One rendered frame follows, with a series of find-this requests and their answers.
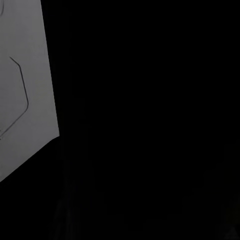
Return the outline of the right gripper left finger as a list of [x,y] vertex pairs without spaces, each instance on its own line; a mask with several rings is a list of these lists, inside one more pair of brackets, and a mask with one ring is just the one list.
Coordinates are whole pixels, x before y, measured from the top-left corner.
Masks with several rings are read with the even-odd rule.
[[0,182],[0,240],[48,240],[65,183],[59,136]]

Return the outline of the monitor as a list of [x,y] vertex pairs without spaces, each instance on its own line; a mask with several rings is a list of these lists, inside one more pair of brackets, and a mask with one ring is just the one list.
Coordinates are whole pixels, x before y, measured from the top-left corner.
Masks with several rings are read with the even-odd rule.
[[59,240],[222,240],[240,0],[0,0],[0,182],[59,136]]

